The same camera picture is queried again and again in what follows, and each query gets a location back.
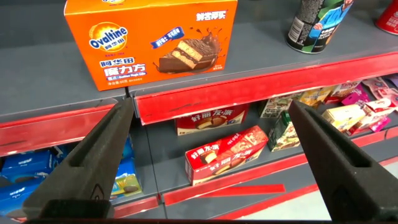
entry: red can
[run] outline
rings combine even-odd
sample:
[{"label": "red can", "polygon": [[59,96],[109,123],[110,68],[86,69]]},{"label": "red can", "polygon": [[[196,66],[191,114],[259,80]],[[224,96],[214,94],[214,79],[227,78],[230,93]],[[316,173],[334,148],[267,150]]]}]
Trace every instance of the red can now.
[{"label": "red can", "polygon": [[376,25],[390,34],[398,35],[398,0],[393,0],[377,20]]}]

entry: floor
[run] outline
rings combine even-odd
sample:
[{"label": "floor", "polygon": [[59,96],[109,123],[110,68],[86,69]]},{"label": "floor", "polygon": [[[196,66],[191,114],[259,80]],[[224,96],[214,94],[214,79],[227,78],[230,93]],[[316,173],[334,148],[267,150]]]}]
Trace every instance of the floor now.
[{"label": "floor", "polygon": [[[398,162],[385,166],[398,178]],[[331,220],[319,191],[269,207],[242,220]]]}]

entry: pink package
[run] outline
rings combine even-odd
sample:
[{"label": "pink package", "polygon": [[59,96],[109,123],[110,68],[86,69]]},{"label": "pink package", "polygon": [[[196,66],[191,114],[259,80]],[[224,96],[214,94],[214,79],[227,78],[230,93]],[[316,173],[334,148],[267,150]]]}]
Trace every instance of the pink package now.
[{"label": "pink package", "polygon": [[378,121],[376,124],[370,126],[369,128],[373,132],[379,132],[381,129],[383,129],[388,123],[390,123],[391,119],[389,117],[385,117]]},{"label": "pink package", "polygon": [[365,84],[369,87],[369,89],[371,90],[374,97],[376,97],[376,99],[378,99],[378,100],[383,98],[383,96],[380,95],[378,90],[385,90],[385,89],[389,88],[387,83],[385,83],[385,81],[381,77],[369,78],[369,79],[363,80],[363,84]]},{"label": "pink package", "polygon": [[361,108],[365,105],[365,103],[369,102],[368,94],[363,90],[361,85],[358,85],[353,92],[348,95],[343,101],[341,102],[344,105],[359,105]]},{"label": "pink package", "polygon": [[395,88],[388,88],[385,90],[377,91],[383,98],[387,98],[391,100],[391,103],[398,106],[398,90]]}]

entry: barcode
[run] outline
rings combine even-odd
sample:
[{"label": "barcode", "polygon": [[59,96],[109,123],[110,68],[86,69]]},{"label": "barcode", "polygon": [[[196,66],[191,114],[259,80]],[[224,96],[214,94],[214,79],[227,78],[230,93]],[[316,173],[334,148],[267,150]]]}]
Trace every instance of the barcode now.
[{"label": "barcode", "polygon": [[297,40],[300,37],[301,30],[303,29],[304,23],[300,21],[297,17],[294,18],[292,28],[290,28],[289,31],[289,38],[293,40],[294,42],[297,42]]}]

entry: ovaltine logo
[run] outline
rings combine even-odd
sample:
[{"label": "ovaltine logo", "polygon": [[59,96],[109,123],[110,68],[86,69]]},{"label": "ovaltine logo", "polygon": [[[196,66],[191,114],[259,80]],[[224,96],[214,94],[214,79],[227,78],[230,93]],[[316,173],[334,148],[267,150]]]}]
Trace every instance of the ovaltine logo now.
[{"label": "ovaltine logo", "polygon": [[113,22],[102,22],[90,29],[90,45],[106,52],[117,52],[127,42],[127,29]]},{"label": "ovaltine logo", "polygon": [[110,4],[117,4],[124,2],[124,0],[102,0],[103,2],[110,3]]}]

